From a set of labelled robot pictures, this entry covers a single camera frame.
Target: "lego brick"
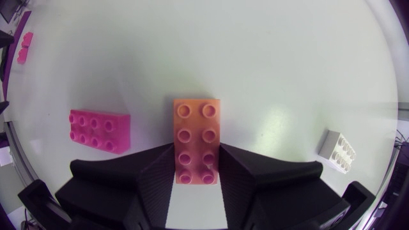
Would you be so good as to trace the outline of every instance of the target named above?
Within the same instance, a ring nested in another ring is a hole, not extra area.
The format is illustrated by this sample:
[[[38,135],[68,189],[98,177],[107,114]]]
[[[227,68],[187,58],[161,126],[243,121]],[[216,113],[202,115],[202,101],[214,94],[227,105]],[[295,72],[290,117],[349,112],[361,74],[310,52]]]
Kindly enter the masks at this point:
[[[121,154],[130,147],[130,115],[71,110],[70,138],[74,142]]]
[[[176,183],[217,183],[220,100],[175,99],[173,137]]]
[[[326,163],[341,173],[351,170],[351,163],[357,156],[351,144],[345,137],[334,131],[329,131],[325,142],[318,153],[326,160]]]
[[[21,46],[24,48],[28,48],[31,45],[31,40],[33,39],[33,33],[32,32],[27,32],[23,36],[23,41],[21,42]]]
[[[17,57],[17,63],[20,65],[23,65],[24,63],[26,63],[27,54],[28,54],[28,49],[21,48],[19,51],[19,56]]]

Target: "magenta lego brick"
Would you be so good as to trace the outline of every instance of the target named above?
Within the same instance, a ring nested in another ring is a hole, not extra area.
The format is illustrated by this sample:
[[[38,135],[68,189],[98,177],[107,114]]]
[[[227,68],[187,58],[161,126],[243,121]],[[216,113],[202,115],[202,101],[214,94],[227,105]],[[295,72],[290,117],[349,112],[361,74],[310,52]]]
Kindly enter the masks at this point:
[[[21,48],[19,51],[19,56],[17,57],[17,63],[20,65],[23,65],[24,63],[26,63],[27,54],[28,54],[28,49]]]
[[[23,41],[21,42],[21,46],[28,48],[31,45],[31,40],[33,39],[33,33],[32,32],[27,32],[24,36],[23,36]]]
[[[19,44],[19,39],[21,33],[23,32],[24,26],[26,26],[26,22],[31,14],[31,11],[26,11],[21,16],[20,22],[14,32],[14,42],[8,47],[8,54],[7,54],[7,61],[6,66],[4,67],[4,81],[3,81],[3,96],[4,99],[7,99],[7,87],[8,87],[8,79],[10,78],[10,72],[12,70],[12,63],[15,50],[17,49],[17,45]]]
[[[71,110],[70,138],[74,142],[121,154],[130,148],[130,115]]]

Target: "pink lego brick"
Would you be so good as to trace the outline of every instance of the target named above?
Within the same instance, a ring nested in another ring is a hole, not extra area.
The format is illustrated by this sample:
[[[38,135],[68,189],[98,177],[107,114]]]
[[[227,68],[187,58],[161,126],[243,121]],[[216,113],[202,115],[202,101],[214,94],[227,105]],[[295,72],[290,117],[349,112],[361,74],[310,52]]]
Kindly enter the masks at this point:
[[[175,99],[173,135],[176,183],[217,183],[220,100]]]
[[[21,48],[19,51],[19,56],[17,57],[17,63],[20,65],[23,65],[24,63],[26,63],[27,54],[28,54],[28,49]]]
[[[130,147],[130,115],[71,110],[70,138],[74,142],[121,154]]]
[[[32,32],[27,32],[24,36],[23,36],[23,42],[21,43],[22,47],[28,48],[31,45],[31,40],[33,39],[33,33]]]

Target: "white lego brick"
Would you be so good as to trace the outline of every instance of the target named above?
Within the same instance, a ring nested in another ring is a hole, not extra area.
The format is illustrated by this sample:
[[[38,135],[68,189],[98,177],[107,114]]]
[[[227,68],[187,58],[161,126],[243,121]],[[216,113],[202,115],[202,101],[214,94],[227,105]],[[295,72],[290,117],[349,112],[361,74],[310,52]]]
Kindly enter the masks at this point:
[[[334,131],[329,131],[327,138],[320,150],[319,155],[326,160],[326,163],[342,173],[351,170],[351,163],[357,156],[351,144],[345,137]]]

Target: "orange lego brick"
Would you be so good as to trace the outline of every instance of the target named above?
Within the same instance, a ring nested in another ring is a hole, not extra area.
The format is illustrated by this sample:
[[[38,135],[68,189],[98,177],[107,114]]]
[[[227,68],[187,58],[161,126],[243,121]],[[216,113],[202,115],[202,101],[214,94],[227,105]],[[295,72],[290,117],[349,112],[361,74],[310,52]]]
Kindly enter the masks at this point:
[[[217,183],[220,146],[220,100],[175,99],[173,140],[176,183]]]

